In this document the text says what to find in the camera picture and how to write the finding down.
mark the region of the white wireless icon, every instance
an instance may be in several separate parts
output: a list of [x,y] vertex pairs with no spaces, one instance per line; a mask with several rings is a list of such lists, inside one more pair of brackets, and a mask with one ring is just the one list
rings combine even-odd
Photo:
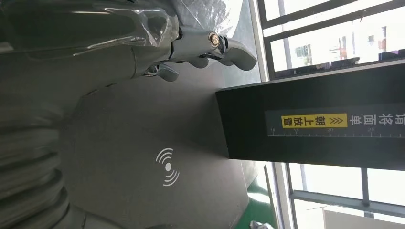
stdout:
[[163,186],[168,187],[173,185],[177,178],[179,178],[180,172],[174,170],[171,168],[171,163],[169,161],[165,162],[166,160],[171,159],[171,155],[173,154],[173,149],[171,148],[165,148],[156,157],[156,162],[165,165],[165,170],[168,172],[170,175],[165,175],[165,180],[163,183]]

